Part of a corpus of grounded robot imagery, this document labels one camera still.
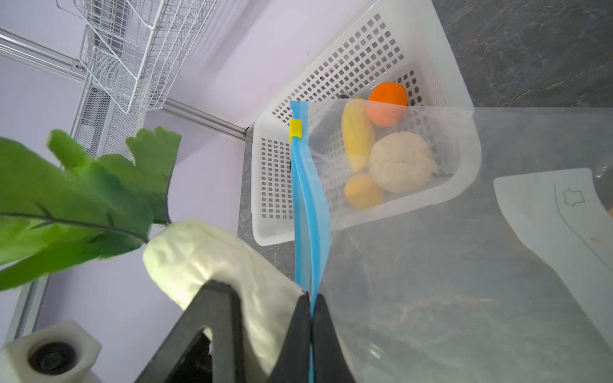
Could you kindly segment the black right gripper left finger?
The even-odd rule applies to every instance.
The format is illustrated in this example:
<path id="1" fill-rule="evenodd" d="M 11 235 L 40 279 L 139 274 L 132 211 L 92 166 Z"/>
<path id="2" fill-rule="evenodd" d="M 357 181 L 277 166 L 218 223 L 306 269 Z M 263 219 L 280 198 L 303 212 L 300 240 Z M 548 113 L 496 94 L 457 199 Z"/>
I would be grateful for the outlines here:
<path id="1" fill-rule="evenodd" d="M 311 314 L 309 295 L 297 300 L 284 343 L 268 382 L 309 381 L 311 352 Z"/>

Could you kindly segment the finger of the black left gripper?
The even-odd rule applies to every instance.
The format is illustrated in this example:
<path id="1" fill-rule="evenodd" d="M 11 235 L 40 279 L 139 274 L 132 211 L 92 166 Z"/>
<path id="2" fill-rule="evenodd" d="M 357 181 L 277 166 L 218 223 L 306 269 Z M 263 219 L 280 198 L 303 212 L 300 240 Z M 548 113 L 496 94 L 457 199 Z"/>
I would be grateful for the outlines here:
<path id="1" fill-rule="evenodd" d="M 228 284 L 204 284 L 137 382 L 245 382 L 240 299 Z"/>

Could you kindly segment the clear zip top bag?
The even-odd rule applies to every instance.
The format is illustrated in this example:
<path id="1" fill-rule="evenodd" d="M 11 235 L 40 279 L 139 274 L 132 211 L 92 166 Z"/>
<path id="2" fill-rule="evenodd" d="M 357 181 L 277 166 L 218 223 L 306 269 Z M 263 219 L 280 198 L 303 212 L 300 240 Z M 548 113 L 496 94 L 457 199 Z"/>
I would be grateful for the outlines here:
<path id="1" fill-rule="evenodd" d="M 294 101 L 296 279 L 327 301 L 356 382 L 612 380 L 612 111 L 452 108 L 481 166 L 459 196 L 374 218 L 341 119 Z"/>

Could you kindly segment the beige toy garlic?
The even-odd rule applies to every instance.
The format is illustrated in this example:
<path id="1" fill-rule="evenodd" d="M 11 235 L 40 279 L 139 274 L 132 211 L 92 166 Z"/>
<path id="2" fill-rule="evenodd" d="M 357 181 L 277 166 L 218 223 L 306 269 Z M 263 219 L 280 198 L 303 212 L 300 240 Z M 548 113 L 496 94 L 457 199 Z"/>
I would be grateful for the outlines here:
<path id="1" fill-rule="evenodd" d="M 407 193 L 431 181 L 437 164 L 433 151 L 421 136 L 413 132 L 393 132 L 373 146 L 369 172 L 384 190 Z"/>

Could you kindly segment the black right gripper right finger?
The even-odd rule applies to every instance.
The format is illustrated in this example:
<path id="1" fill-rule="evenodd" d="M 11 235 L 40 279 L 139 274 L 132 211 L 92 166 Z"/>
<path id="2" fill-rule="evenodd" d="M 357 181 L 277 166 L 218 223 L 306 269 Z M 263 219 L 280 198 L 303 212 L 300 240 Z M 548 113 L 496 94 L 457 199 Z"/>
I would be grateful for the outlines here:
<path id="1" fill-rule="evenodd" d="M 312 315 L 312 355 L 315 383 L 356 383 L 323 295 L 317 295 Z"/>

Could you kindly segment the yellow toy lemon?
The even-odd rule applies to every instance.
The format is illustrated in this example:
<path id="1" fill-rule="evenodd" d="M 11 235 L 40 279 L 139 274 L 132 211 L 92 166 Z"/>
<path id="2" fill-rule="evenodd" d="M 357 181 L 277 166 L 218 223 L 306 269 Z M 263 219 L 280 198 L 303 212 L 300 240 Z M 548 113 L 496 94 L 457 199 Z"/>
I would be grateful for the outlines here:
<path id="1" fill-rule="evenodd" d="M 384 191 L 374 182 L 370 174 L 356 174 L 346 182 L 344 196 L 356 209 L 364 210 L 381 204 Z"/>

